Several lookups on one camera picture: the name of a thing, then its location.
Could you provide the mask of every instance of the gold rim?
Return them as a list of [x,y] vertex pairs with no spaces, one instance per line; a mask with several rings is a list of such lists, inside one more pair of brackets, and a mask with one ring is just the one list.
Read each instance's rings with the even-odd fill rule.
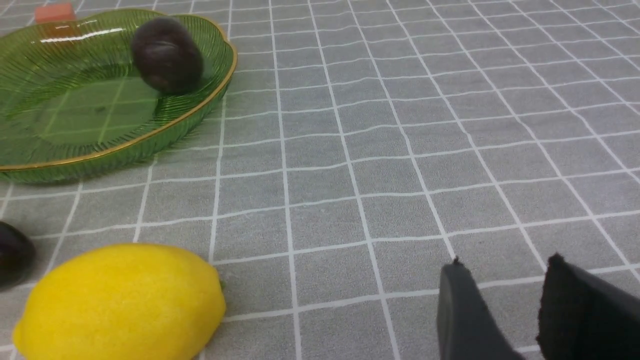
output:
[[[64,160],[55,160],[55,161],[48,161],[45,163],[35,163],[35,164],[29,164],[29,165],[20,165],[20,166],[0,166],[0,172],[11,172],[11,171],[18,171],[18,170],[31,170],[31,169],[35,169],[35,168],[44,168],[44,167],[53,167],[53,166],[58,166],[58,165],[68,165],[71,163],[77,163],[80,161],[85,161],[85,160],[90,160],[90,159],[95,159],[95,158],[99,158],[108,154],[111,154],[112,152],[116,152],[116,151],[120,151],[122,149],[126,149],[128,147],[131,147],[133,145],[136,145],[137,143],[140,143],[154,135],[157,135],[158,133],[168,129],[169,127],[172,127],[176,124],[178,124],[179,122],[185,120],[186,118],[190,117],[192,114],[194,114],[196,111],[200,110],[203,106],[205,106],[206,104],[209,104],[219,93],[220,91],[222,91],[222,89],[227,86],[227,84],[229,83],[229,80],[231,79],[231,75],[233,75],[234,71],[236,71],[236,65],[237,65],[237,58],[238,58],[238,53],[236,50],[236,47],[231,44],[231,42],[229,42],[229,40],[227,39],[227,34],[225,33],[225,31],[220,27],[220,25],[218,25],[217,23],[215,23],[214,21],[212,21],[211,19],[207,19],[206,17],[202,17],[199,15],[194,15],[194,14],[179,14],[179,15],[167,15],[165,13],[161,13],[161,12],[157,12],[157,11],[153,11],[153,10],[147,10],[147,9],[116,9],[116,10],[111,10],[109,12],[127,12],[127,11],[131,11],[131,10],[136,10],[136,11],[141,11],[141,12],[148,12],[148,13],[153,13],[156,15],[160,15],[160,16],[190,16],[190,17],[197,17],[199,19],[203,19],[204,21],[207,21],[208,23],[212,24],[213,26],[216,27],[216,29],[218,29],[218,31],[222,34],[222,40],[225,41],[225,43],[227,45],[229,45],[231,47],[231,50],[233,52],[234,55],[234,59],[233,62],[231,64],[231,67],[229,68],[229,72],[227,73],[227,76],[225,76],[224,80],[220,83],[220,85],[206,98],[204,99],[200,104],[194,106],[191,110],[189,110],[188,112],[182,114],[180,117],[172,120],[171,122],[167,123],[166,125],[164,125],[163,127],[159,127],[147,134],[144,134],[142,136],[139,136],[133,140],[129,140],[128,142],[122,143],[116,147],[112,147],[110,149],[104,150],[104,151],[100,151],[100,152],[95,152],[93,154],[89,154],[89,155],[83,155],[83,156],[77,156],[75,158],[69,158],[69,159],[64,159]],[[92,19],[95,17],[100,17],[102,14],[104,13],[98,13],[95,15],[91,15],[91,16],[87,16],[83,19],[80,20],[75,20],[75,21],[70,21],[71,23],[74,24],[79,24],[82,21],[86,21],[87,19]],[[32,26],[28,26],[22,29],[18,29],[12,33],[7,34],[6,36],[10,36],[13,34],[16,34],[20,31],[23,31],[25,29],[28,28],[33,28],[36,26],[40,26],[40,24],[36,24],[36,25],[32,25]]]

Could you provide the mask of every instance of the lemon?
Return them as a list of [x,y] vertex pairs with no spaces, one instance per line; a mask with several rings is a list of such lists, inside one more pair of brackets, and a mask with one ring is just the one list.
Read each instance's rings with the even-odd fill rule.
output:
[[27,360],[191,360],[225,310],[218,272],[194,253],[110,245],[33,288],[13,343]]

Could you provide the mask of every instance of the dark purple plum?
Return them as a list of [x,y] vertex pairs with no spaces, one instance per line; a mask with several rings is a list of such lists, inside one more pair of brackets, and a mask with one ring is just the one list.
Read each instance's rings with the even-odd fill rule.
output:
[[33,242],[13,226],[0,221],[0,290],[23,281],[35,259]]
[[131,40],[131,53],[142,80],[164,94],[195,90],[204,72],[202,53],[191,33],[173,17],[142,24]]

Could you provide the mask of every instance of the gray checkered tablecloth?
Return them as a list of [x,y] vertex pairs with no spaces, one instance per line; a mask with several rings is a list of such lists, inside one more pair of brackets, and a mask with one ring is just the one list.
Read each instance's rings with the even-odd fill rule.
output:
[[[632,0],[76,0],[197,13],[239,51],[222,106],[138,167],[0,184],[40,257],[0,294],[0,359],[44,273],[123,241],[192,250],[227,282],[200,359],[438,359],[459,255],[541,359],[554,252],[640,295],[640,8]],[[0,0],[0,28],[33,21]]]

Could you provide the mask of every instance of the green glass plate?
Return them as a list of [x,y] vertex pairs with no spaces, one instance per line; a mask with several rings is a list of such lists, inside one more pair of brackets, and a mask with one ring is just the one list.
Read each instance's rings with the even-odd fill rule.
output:
[[114,10],[0,38],[0,179],[52,183],[102,174],[175,143],[213,110],[237,51],[212,21],[175,16],[205,60],[197,91],[163,96],[133,65],[136,28],[163,15]]

